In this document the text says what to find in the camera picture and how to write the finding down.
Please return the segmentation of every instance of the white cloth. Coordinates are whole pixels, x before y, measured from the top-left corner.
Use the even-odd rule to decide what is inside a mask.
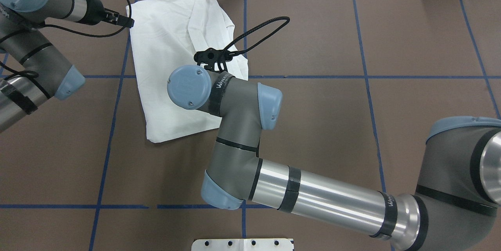
[[[135,24],[130,36],[147,139],[158,143],[218,128],[219,117],[185,110],[167,93],[172,71],[196,64],[196,51],[222,49],[233,40],[235,26],[218,1],[144,0],[134,3],[132,12]],[[235,77],[247,80],[243,55],[234,57],[227,67]]]

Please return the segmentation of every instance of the white mounting plate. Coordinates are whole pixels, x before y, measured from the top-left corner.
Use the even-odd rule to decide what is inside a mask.
[[[191,251],[294,251],[293,242],[291,238],[195,240]]]

